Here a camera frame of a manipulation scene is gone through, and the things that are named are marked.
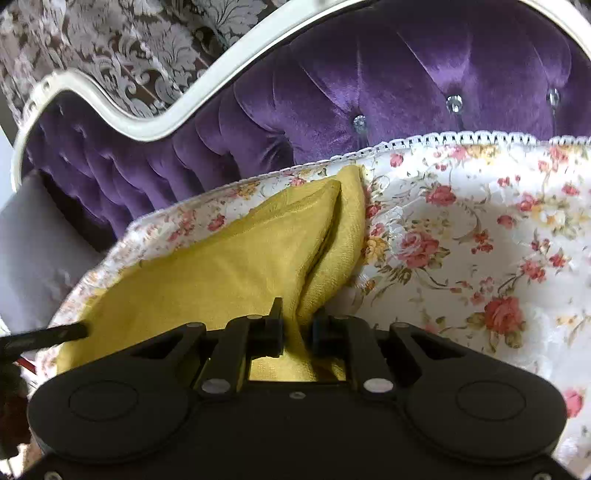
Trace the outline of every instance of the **white lace trim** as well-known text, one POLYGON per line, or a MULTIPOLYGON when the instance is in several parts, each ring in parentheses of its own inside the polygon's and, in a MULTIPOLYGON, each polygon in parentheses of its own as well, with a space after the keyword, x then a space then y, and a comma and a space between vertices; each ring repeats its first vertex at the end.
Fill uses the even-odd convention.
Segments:
POLYGON ((492 145, 492 144, 519 144, 529 147, 538 145, 587 145, 591 146, 590 137, 573 137, 572 135, 563 135, 561 137, 552 137, 550 140, 538 140, 533 135, 521 132, 489 132, 487 130, 478 130, 476 132, 442 132, 431 133, 427 135, 415 135, 407 138, 397 138, 389 142, 382 142, 374 147, 363 148, 357 152, 346 153, 344 155, 335 155, 331 160, 342 158, 361 158, 366 155, 385 152, 388 150, 400 150, 411 148, 416 145, 426 147, 439 147, 441 145, 492 145))

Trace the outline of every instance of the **floral tablecloth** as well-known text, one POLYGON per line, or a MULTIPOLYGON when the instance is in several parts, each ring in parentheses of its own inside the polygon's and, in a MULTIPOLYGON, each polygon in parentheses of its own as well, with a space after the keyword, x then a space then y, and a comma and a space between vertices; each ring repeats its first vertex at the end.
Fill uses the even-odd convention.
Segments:
MULTIPOLYGON (((591 148, 388 145, 231 184, 134 222, 53 323, 76 321, 123 269, 212 235, 289 185, 355 163, 366 188, 366 241, 329 311, 384 329, 410 322, 550 380, 569 415, 555 456, 588 475, 591 148)), ((47 377, 57 351, 41 354, 47 377)))

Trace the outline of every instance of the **fabric fold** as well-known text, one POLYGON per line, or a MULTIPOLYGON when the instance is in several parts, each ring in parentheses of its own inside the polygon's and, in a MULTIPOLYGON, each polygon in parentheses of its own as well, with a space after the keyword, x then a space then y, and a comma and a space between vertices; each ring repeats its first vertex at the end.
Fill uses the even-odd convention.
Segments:
POLYGON ((359 169, 289 187, 215 235, 144 261, 88 305, 91 337, 65 344, 59 371, 187 322, 224 328, 267 314, 283 298, 286 353, 253 362, 255 380, 314 380, 300 326, 345 284, 361 254, 365 198, 359 169))

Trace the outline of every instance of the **white screw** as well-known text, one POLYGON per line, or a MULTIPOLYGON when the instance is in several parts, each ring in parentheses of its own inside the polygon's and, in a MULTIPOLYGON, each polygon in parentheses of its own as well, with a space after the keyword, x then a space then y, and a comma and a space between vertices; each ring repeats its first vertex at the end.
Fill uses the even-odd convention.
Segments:
POLYGON ((388 393, 394 384, 386 378, 370 378, 363 382, 363 387, 370 393, 388 393))
POLYGON ((201 384, 201 390, 211 395, 220 395, 230 390, 230 382, 223 378, 210 378, 201 384))

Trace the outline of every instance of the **damask curtain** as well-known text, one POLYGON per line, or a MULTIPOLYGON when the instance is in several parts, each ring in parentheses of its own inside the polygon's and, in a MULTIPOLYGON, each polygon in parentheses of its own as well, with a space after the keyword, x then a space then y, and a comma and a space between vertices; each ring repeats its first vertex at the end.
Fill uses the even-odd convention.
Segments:
POLYGON ((17 124, 34 85, 68 68, 158 115, 285 1, 17 0, 0 17, 0 85, 17 124))

